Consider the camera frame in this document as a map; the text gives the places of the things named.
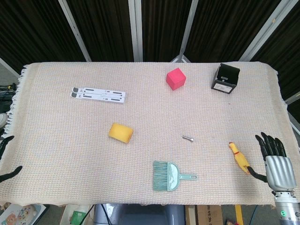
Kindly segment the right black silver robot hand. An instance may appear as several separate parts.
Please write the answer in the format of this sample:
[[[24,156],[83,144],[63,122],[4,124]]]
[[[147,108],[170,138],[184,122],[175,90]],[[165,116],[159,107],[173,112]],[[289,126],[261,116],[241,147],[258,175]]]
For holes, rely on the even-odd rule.
[[[251,166],[247,169],[256,179],[268,183],[273,192],[290,192],[296,187],[296,178],[290,158],[287,157],[283,143],[261,132],[255,136],[259,143],[265,166],[265,175],[258,174]]]

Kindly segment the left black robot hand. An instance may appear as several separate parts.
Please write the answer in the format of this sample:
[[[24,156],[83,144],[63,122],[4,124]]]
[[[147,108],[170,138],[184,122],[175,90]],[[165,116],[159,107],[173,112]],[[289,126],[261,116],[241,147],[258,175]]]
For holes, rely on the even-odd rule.
[[[9,136],[9,137],[6,137],[4,138],[1,143],[0,143],[0,158],[2,158],[3,156],[3,153],[5,151],[5,148],[8,144],[9,141],[13,140],[14,136]],[[4,175],[1,175],[0,176],[0,183],[8,180],[8,179],[11,179],[13,178],[14,176],[16,176],[21,170],[22,170],[22,166],[18,166],[14,171],[10,172],[10,173],[6,173]]]

